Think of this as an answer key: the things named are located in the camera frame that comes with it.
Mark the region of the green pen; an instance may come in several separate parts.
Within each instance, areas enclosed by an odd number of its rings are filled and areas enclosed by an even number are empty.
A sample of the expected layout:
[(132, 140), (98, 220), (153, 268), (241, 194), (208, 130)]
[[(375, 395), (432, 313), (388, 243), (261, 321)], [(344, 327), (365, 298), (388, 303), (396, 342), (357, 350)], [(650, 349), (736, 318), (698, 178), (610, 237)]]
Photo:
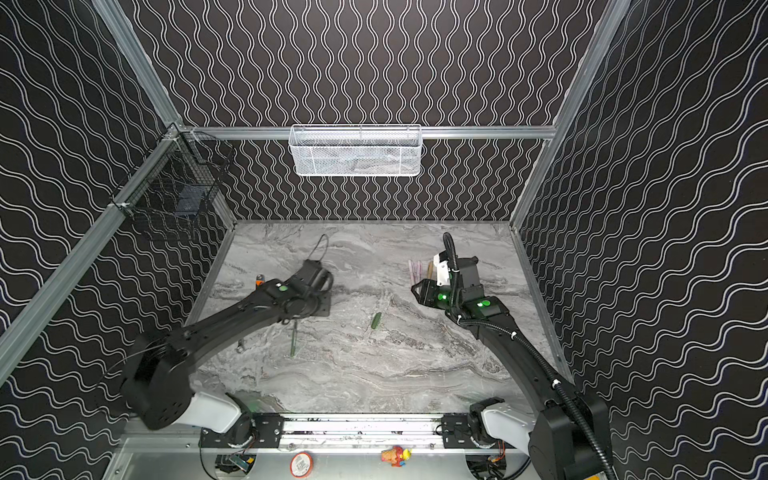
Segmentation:
[(290, 358), (295, 358), (298, 344), (298, 320), (294, 320), (291, 329)]

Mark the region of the green pen cap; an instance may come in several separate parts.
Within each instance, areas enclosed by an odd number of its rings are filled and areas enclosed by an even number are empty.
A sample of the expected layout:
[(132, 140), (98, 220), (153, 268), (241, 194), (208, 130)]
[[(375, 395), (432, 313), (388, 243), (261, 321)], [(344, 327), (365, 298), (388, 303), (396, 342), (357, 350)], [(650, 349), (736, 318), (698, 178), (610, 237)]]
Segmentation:
[(373, 319), (372, 319), (371, 328), (372, 329), (377, 329), (379, 327), (380, 323), (381, 323), (381, 319), (382, 319), (382, 313), (381, 312), (377, 312), (374, 315)]

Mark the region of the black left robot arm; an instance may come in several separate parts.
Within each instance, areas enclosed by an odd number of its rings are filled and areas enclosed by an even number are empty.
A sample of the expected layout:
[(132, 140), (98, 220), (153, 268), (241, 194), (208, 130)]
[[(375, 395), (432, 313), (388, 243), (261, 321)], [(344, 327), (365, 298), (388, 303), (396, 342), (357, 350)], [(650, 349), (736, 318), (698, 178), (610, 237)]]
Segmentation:
[(245, 435), (249, 409), (229, 395), (194, 389), (190, 376), (261, 329), (328, 316), (333, 282), (320, 261), (307, 259), (289, 278), (268, 280), (203, 320), (166, 334), (138, 336), (122, 368), (122, 398), (151, 431), (187, 425)]

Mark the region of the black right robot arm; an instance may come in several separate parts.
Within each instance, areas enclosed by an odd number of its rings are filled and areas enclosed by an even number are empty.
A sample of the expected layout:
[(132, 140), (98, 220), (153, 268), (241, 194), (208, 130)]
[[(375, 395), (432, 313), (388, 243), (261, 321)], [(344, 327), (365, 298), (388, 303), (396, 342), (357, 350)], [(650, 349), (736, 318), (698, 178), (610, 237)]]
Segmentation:
[(475, 405), (479, 442), (494, 440), (525, 453), (542, 479), (613, 479), (606, 403), (581, 393), (525, 336), (503, 302), (485, 293), (475, 257), (433, 261), (436, 275), (414, 284), (417, 302), (469, 331), (505, 367), (532, 411), (520, 415), (503, 401)]

